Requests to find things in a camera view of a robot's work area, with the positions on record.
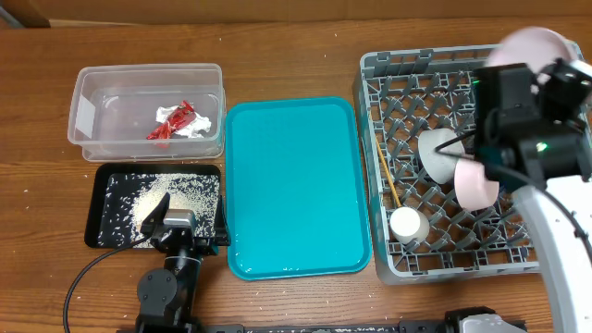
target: transparent bin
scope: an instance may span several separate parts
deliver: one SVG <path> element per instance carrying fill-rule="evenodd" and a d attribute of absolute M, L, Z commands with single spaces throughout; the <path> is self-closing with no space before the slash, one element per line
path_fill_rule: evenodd
<path fill-rule="evenodd" d="M 209 118 L 210 130 L 201 131 L 202 138 L 146 140 L 160 125 L 158 107 L 183 100 Z M 211 158 L 224 150 L 225 114 L 216 64 L 84 68 L 72 95 L 68 139 L 92 162 Z"/>

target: plastic crate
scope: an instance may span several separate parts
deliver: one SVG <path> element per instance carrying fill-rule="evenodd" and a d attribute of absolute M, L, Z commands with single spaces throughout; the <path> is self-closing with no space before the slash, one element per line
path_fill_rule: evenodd
<path fill-rule="evenodd" d="M 483 66 L 495 47 L 377 52 L 360 61 L 353 94 L 368 177 L 376 272 L 387 284 L 538 271 L 528 230 L 508 194 L 502 191 L 487 209 L 463 210 L 453 186 L 430 179 L 415 156 L 422 130 L 446 127 L 461 135 L 475 128 L 472 70 Z M 581 56 L 575 43 L 573 47 Z M 401 203 L 429 219 L 430 234 L 421 243 L 403 245 L 389 232 L 396 205 L 378 161 L 376 140 Z M 464 146 L 470 150 L 472 142 Z"/>

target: black cable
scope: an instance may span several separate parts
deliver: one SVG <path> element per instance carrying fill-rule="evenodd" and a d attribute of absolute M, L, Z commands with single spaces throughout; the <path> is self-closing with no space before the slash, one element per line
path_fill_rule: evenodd
<path fill-rule="evenodd" d="M 455 158 L 460 158 L 460 159 L 464 159 L 464 160 L 474 161 L 474 159 L 471 157 L 440 151 L 442 148 L 448 147 L 449 145 L 451 145 L 455 142 L 465 139 L 466 137 L 469 136 L 467 134 L 469 134 L 470 132 L 475 134 L 476 130 L 466 132 L 465 134 L 463 134 L 463 136 L 460 136 L 455 139 L 452 139 L 452 140 L 442 143 L 441 145 L 439 145 L 438 147 L 435 148 L 436 153 L 444 155 L 444 156 L 448 156 L 448 157 L 455 157 Z M 559 208 L 559 210 L 561 210 L 561 212 L 565 215 L 565 217 L 567 217 L 567 219 L 572 224 L 573 228 L 575 229 L 574 235 L 576 238 L 579 238 L 582 241 L 582 243 L 584 244 L 584 248 L 586 249 L 588 259 L 590 260 L 590 264 L 592 264 L 592 244 L 590 244 L 590 239 L 589 239 L 588 233 L 582 228 L 582 226 L 580 226 L 580 223 L 575 219 L 575 217 L 572 215 L 572 213 L 570 211 L 568 211 L 567 208 L 565 208 L 565 206 L 562 203 L 560 203 L 560 201 L 557 200 L 557 198 L 555 198 L 553 196 L 553 194 L 549 193 L 547 190 L 545 190 L 545 188 L 542 185 L 538 185 L 536 182 L 534 182 L 532 179 L 530 179 L 529 177 L 527 177 L 525 174 L 523 174 L 521 172 L 518 172 L 516 170 L 513 170 L 513 169 L 511 169 L 509 167 L 505 167 L 505 166 L 498 166 L 498 165 L 493 165 L 490 163 L 482 163 L 482 164 L 486 169 L 489 169 L 494 173 L 504 174 L 504 175 L 512 177 L 514 179 L 518 179 L 521 182 L 523 182 L 524 184 L 531 185 L 531 186 L 535 187 L 535 189 L 539 190 L 547 199 L 549 199 L 553 204 L 555 204 L 555 206 L 557 206 L 557 208 Z"/>
<path fill-rule="evenodd" d="M 80 271 L 78 276 L 74 279 L 74 282 L 72 282 L 72 285 L 70 286 L 70 289 L 68 290 L 68 294 L 66 295 L 66 300 L 64 301 L 64 313 L 62 316 L 62 320 L 63 320 L 63 324 L 64 324 L 64 331 L 66 333 L 70 333 L 70 327 L 69 327 L 69 323 L 68 323 L 68 308 L 70 306 L 70 299 L 72 298 L 72 293 L 74 293 L 74 289 L 76 288 L 76 286 L 78 285 L 78 283 L 80 282 L 82 277 L 84 277 L 86 272 L 88 272 L 91 268 L 93 268 L 94 265 L 98 264 L 101 260 L 105 259 L 106 257 L 109 257 L 115 253 L 120 253 L 124 250 L 130 249 L 138 244 L 141 244 L 141 243 L 147 241 L 149 238 L 150 238 L 150 236 L 146 236 L 146 237 L 142 238 L 141 240 L 133 241 L 130 244 L 123 245 L 119 248 L 116 248 L 115 250 L 113 250 L 111 252 L 101 254 L 96 259 L 92 260 L 90 264 L 86 265 L 86 267 L 84 267 Z"/>

